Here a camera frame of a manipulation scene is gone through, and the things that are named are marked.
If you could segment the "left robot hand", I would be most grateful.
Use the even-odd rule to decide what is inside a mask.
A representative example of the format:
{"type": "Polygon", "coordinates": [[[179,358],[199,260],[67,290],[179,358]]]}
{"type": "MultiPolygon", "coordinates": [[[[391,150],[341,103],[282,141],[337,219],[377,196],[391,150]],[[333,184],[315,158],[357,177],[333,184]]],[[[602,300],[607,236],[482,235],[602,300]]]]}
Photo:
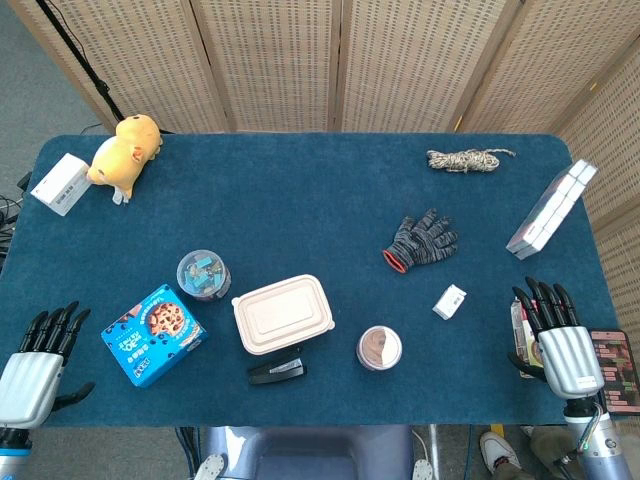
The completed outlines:
{"type": "Polygon", "coordinates": [[[51,312],[38,313],[29,323],[19,348],[1,374],[1,427],[31,430],[51,413],[83,401],[95,388],[85,383],[67,395],[58,393],[78,334],[91,311],[78,311],[73,301],[51,312]]]}

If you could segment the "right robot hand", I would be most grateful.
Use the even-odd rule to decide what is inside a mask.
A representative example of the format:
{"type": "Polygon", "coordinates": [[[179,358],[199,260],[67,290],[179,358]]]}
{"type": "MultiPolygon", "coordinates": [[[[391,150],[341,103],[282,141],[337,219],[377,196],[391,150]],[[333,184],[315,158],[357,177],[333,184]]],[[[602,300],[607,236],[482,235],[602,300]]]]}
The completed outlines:
{"type": "Polygon", "coordinates": [[[509,361],[522,373],[547,383],[564,400],[597,395],[604,378],[589,331],[580,324],[575,304],[566,289],[527,276],[530,289],[512,288],[524,308],[542,359],[540,367],[526,364],[516,353],[509,361]]]}

